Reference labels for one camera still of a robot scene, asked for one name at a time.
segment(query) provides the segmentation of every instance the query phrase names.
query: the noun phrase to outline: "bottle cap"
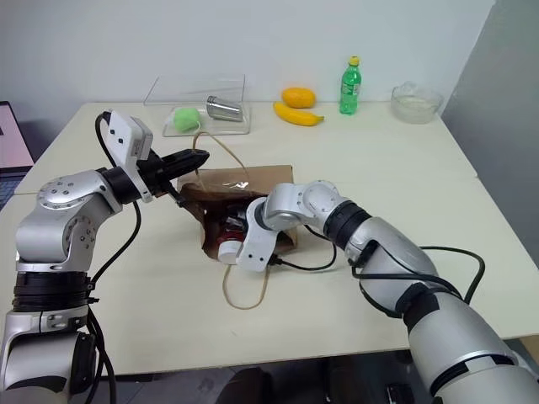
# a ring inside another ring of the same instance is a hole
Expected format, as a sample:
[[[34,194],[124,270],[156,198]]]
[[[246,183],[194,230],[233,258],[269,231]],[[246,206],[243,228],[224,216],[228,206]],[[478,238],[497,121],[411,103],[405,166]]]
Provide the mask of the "bottle cap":
[[[229,265],[236,264],[237,253],[242,247],[242,242],[237,242],[236,240],[228,240],[222,242],[219,246],[219,252],[217,253],[217,259],[222,263],[227,263]]]
[[[359,56],[351,56],[349,64],[352,66],[358,66],[361,62],[361,59]]]

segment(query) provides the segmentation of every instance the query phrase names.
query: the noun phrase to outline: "banana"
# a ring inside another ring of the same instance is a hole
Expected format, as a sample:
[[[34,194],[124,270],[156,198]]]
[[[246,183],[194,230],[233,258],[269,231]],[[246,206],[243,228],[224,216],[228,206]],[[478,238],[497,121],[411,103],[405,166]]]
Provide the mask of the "banana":
[[[280,102],[273,103],[273,110],[279,118],[295,125],[314,126],[323,121],[323,116],[311,114],[310,112],[298,111],[297,109],[287,107]]]

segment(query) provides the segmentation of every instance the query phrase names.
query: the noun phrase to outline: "green ball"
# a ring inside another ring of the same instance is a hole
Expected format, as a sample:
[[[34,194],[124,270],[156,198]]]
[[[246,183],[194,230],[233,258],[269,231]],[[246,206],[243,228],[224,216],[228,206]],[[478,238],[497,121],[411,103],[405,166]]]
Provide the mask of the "green ball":
[[[174,111],[174,128],[178,132],[185,132],[197,128],[200,123],[200,112],[197,108],[179,108]]]

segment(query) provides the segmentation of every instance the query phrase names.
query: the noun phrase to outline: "glass bowl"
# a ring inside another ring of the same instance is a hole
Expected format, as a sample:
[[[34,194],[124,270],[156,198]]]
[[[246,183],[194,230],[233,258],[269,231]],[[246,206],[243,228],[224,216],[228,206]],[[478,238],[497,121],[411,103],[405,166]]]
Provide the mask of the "glass bowl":
[[[422,88],[415,82],[405,82],[393,89],[391,109],[404,122],[427,124],[435,117],[443,101],[437,92]]]

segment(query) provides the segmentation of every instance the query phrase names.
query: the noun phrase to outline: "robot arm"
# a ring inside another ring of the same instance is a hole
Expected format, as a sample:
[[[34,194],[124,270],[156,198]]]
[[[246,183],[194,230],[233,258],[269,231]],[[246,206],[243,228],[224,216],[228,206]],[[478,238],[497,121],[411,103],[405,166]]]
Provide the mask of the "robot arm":
[[[436,404],[539,402],[539,385],[512,351],[404,234],[339,195],[331,184],[278,184],[251,203],[237,264],[264,270],[279,231],[315,226],[360,272],[378,310],[404,320],[414,362]]]
[[[169,193],[181,205],[170,180],[209,156],[184,150],[161,158],[140,120],[114,111],[103,116],[118,166],[50,181],[17,230],[15,297],[0,357],[2,404],[66,402],[92,384],[96,342],[79,329],[87,324],[93,289],[87,272],[99,227],[137,199]]]

